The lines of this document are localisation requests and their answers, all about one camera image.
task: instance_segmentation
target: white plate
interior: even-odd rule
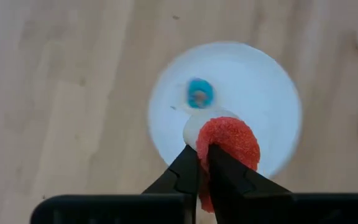
[[[185,147],[182,132],[196,110],[184,101],[192,78],[210,82],[216,104],[232,111],[254,132],[260,146],[258,173],[276,174],[291,158],[301,128],[301,104],[286,71],[265,53],[237,42],[200,45],[179,55],[154,86],[149,132],[170,165]]]

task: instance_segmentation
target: blue candy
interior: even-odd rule
[[[212,105],[214,90],[211,84],[200,78],[191,80],[187,89],[187,103],[192,108],[204,109]]]

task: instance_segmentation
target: wooden floor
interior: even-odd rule
[[[358,192],[357,30],[355,0],[0,0],[0,223],[58,194],[144,190],[166,168],[150,91],[173,57],[217,40],[263,50],[298,87],[300,144],[274,181]]]

